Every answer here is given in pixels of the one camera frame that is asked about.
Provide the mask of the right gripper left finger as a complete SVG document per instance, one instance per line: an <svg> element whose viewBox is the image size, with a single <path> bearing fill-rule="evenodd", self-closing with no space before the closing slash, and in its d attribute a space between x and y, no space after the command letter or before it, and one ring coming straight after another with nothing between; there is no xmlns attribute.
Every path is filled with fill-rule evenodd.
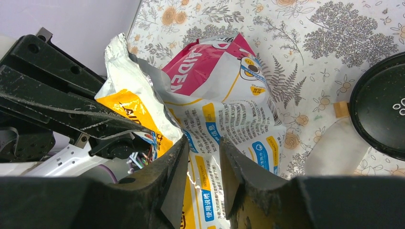
<svg viewBox="0 0 405 229"><path fill-rule="evenodd" d="M116 184L86 177L2 177L3 229L177 229L180 226L189 143Z"/></svg>

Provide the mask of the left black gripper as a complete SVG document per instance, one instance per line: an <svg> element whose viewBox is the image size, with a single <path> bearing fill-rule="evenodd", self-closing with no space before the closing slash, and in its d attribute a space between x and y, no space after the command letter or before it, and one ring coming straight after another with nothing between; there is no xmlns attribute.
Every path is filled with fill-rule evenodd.
<svg viewBox="0 0 405 229"><path fill-rule="evenodd" d="M0 160L44 159L54 134L89 156L126 159L148 153L151 144L136 135L148 129L95 101L104 78L41 35L20 37L0 62Z"/></svg>

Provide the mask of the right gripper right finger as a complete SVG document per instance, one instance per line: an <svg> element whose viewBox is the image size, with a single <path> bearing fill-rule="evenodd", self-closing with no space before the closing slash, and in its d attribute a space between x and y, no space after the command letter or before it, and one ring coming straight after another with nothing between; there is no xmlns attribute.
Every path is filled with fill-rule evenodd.
<svg viewBox="0 0 405 229"><path fill-rule="evenodd" d="M403 177L285 180L220 140L225 215L233 229L402 229Z"/></svg>

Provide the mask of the cat food bag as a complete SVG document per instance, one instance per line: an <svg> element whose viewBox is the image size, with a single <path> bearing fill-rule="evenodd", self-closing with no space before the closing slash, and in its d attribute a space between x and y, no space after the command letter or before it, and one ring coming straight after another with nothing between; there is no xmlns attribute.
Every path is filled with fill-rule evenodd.
<svg viewBox="0 0 405 229"><path fill-rule="evenodd" d="M107 81L95 100L150 130L138 135L163 156L181 137L189 142L180 228L227 229L219 144L277 175L286 127L262 66L241 34L199 39L163 69L130 59L120 34L105 49Z"/></svg>

